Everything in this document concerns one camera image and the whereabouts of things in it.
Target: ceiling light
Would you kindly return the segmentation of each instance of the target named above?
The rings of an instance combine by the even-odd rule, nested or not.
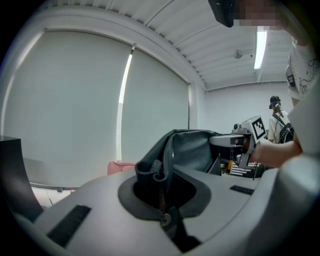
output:
[[[267,31],[263,31],[263,27],[258,27],[256,32],[256,52],[254,60],[254,69],[261,68],[262,61],[264,59],[267,43]]]

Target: pink fabric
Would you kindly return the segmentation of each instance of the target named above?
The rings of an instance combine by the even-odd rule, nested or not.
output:
[[[110,162],[108,164],[108,175],[116,174],[120,172],[126,172],[133,170],[135,168],[135,163],[128,163],[128,162]]]

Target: white corrugated ceiling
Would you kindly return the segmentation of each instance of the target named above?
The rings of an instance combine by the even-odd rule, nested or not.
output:
[[[286,80],[291,37],[268,32],[262,69],[255,70],[256,28],[219,24],[208,0],[51,0],[42,8],[63,5],[106,9],[144,24],[191,63],[208,90]]]

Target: bag strap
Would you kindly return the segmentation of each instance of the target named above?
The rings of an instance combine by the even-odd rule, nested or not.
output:
[[[272,115],[277,121],[279,121],[280,124],[282,124],[283,126],[286,126],[284,121],[282,121],[281,117],[276,115],[275,113],[273,113]]]

